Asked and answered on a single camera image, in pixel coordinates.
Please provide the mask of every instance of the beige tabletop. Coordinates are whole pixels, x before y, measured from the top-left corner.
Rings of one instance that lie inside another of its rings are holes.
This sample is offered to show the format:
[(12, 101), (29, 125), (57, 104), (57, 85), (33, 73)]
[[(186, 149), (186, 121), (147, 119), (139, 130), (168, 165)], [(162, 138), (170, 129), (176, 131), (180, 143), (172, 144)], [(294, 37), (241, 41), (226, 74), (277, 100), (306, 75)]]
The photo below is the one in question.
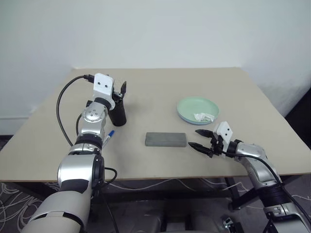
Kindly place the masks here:
[[(107, 117), (105, 131), (116, 132), (103, 150), (105, 165), (118, 179), (224, 177), (246, 175), (232, 159), (209, 158), (185, 148), (146, 147), (146, 132), (186, 133), (188, 141), (207, 147), (209, 140), (196, 129), (213, 130), (226, 120), (232, 139), (261, 145), (279, 174), (311, 172), (311, 152), (269, 102), (248, 74), (239, 68), (192, 69), (78, 69), (47, 98), (0, 152), (1, 181), (55, 181), (57, 168), (69, 150), (55, 114), (57, 96), (72, 78), (109, 74), (115, 87), (127, 81), (124, 99), (127, 123), (114, 127)], [(195, 126), (177, 114), (179, 100), (201, 96), (215, 102), (220, 114), (214, 123)], [(74, 142), (75, 121), (92, 97), (92, 84), (76, 81), (63, 95), (60, 116)]]

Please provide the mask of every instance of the crumpled tissue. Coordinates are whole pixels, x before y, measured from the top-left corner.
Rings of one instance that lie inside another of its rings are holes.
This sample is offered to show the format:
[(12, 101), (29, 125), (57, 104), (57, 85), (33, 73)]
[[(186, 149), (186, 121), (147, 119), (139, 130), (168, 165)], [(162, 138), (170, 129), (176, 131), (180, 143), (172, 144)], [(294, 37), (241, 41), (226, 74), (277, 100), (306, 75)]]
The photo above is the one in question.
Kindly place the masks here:
[(206, 120), (210, 120), (211, 122), (214, 121), (215, 117), (211, 114), (208, 113), (195, 113), (194, 114), (194, 118), (197, 121), (206, 121)]

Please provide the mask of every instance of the blue marker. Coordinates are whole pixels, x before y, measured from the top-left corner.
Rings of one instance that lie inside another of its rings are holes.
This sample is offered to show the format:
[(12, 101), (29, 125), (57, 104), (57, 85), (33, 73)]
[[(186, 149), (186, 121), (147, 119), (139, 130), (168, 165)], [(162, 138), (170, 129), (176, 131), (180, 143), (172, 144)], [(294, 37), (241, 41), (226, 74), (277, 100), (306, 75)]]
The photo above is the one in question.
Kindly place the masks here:
[(107, 142), (109, 141), (109, 139), (112, 137), (112, 135), (114, 134), (114, 130), (112, 130), (105, 138), (104, 138), (104, 141), (103, 141), (103, 148), (104, 146), (107, 144)]

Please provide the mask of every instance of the green plate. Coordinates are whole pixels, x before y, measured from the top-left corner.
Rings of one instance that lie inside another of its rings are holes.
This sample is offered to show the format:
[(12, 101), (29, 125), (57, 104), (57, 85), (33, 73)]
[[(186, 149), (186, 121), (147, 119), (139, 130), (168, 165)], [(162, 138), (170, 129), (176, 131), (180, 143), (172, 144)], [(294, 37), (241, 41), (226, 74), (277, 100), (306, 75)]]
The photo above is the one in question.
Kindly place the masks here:
[(207, 113), (217, 118), (219, 114), (218, 106), (203, 97), (187, 97), (182, 99), (177, 105), (179, 116), (186, 122), (194, 125), (206, 125), (211, 123), (210, 120), (197, 121), (194, 118), (195, 113)]

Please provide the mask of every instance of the black wire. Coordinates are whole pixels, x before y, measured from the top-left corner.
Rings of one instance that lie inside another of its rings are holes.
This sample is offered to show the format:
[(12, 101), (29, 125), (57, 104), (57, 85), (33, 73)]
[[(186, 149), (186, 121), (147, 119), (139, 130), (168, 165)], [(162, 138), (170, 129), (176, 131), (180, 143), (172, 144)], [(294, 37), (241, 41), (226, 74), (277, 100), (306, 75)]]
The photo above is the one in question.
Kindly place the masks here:
[(76, 121), (76, 133), (77, 133), (77, 136), (79, 134), (79, 120), (80, 120), (81, 117), (82, 117), (82, 113), (80, 113), (80, 115), (78, 116), (77, 121)]
[(266, 225), (266, 227), (263, 229), (263, 232), (262, 233), (266, 233), (266, 232), (268, 232), (268, 229), (269, 229), (269, 226), (270, 226), (270, 224), (272, 223), (272, 220), (271, 219), (269, 219), (269, 221), (268, 221), (268, 223), (267, 223), (267, 225)]
[(255, 157), (255, 156), (252, 156), (252, 155), (246, 155), (246, 154), (234, 154), (234, 153), (228, 153), (228, 152), (224, 152), (223, 151), (223, 154), (225, 155), (230, 155), (230, 156), (233, 156), (233, 157), (247, 157), (247, 158), (252, 158), (252, 159), (256, 159), (260, 162), (262, 162), (268, 169), (269, 171), (271, 172), (271, 174), (274, 176), (277, 184), (280, 185), (280, 187), (282, 188), (282, 190), (284, 191), (284, 193), (288, 196), (289, 199), (291, 199), (291, 201), (299, 208), (299, 210), (303, 213), (303, 215), (305, 216), (305, 218), (308, 220), (308, 222), (311, 224), (311, 219), (309, 218), (307, 212), (302, 208), (302, 206), (295, 200), (295, 198), (293, 198), (289, 192), (285, 189), (285, 187), (282, 185), (281, 181), (279, 180), (278, 176), (276, 175), (276, 173), (273, 171), (273, 169), (270, 167), (270, 165), (258, 158), (258, 157)]
[(72, 142), (70, 141), (70, 139), (69, 139), (69, 137), (68, 137), (68, 135), (67, 135), (67, 133), (66, 133), (64, 127), (63, 127), (62, 121), (61, 121), (61, 119), (60, 119), (60, 116), (59, 116), (59, 104), (60, 104), (60, 100), (61, 100), (61, 98), (62, 98), (62, 96), (63, 96), (65, 90), (66, 90), (74, 81), (76, 81), (76, 80), (78, 80), (78, 79), (81, 79), (81, 78), (83, 78), (83, 77), (84, 77), (84, 75), (78, 76), (78, 77), (72, 79), (69, 83), (67, 83), (67, 84), (64, 86), (64, 88), (61, 90), (61, 92), (59, 93), (59, 96), (58, 96), (57, 102), (56, 102), (56, 117), (57, 117), (57, 121), (58, 121), (58, 124), (59, 124), (59, 127), (60, 127), (61, 131), (63, 132), (63, 135), (65, 136), (65, 138), (66, 138), (66, 140), (67, 140), (67, 142), (69, 143), (70, 146), (72, 146), (73, 144), (72, 144)]
[(113, 177), (111, 180), (109, 180), (109, 181), (107, 181), (106, 183), (104, 183), (104, 184), (102, 185), (101, 188), (105, 188), (106, 186), (108, 186), (108, 185), (110, 185), (112, 182), (114, 182), (115, 179), (116, 179), (116, 177), (117, 177), (117, 175), (118, 175), (117, 170), (115, 170), (115, 169), (113, 169), (113, 168), (111, 168), (111, 167), (105, 167), (105, 170), (113, 171), (113, 172), (115, 173), (115, 175), (114, 175), (114, 177)]
[(100, 194), (101, 194), (101, 196), (102, 196), (102, 199), (103, 199), (105, 205), (107, 206), (107, 209), (108, 209), (108, 212), (109, 212), (109, 214), (110, 214), (110, 217), (111, 217), (113, 226), (114, 226), (114, 228), (115, 228), (115, 231), (116, 231), (116, 233), (119, 233), (119, 229), (118, 229), (118, 226), (117, 226), (117, 222), (116, 222), (116, 220), (115, 220), (115, 217), (114, 217), (113, 214), (112, 214), (112, 211), (111, 211), (111, 209), (110, 209), (110, 206), (109, 206), (108, 202), (106, 201), (106, 198), (105, 198), (104, 194), (103, 194), (101, 191), (100, 191)]

